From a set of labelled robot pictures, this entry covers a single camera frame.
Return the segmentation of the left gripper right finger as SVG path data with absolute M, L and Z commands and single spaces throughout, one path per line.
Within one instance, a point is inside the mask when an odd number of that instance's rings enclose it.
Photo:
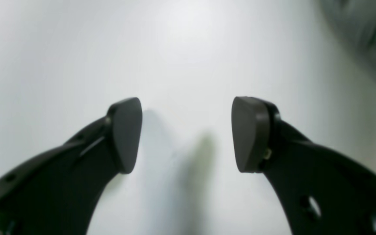
M 270 182 L 294 235 L 376 235 L 376 174 L 313 143 L 266 100 L 236 97 L 236 165 Z

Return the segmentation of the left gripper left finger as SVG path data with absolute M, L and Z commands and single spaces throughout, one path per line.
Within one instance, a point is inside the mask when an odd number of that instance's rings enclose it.
M 107 184 L 136 164 L 142 106 L 128 98 L 0 178 L 0 235 L 85 235 Z

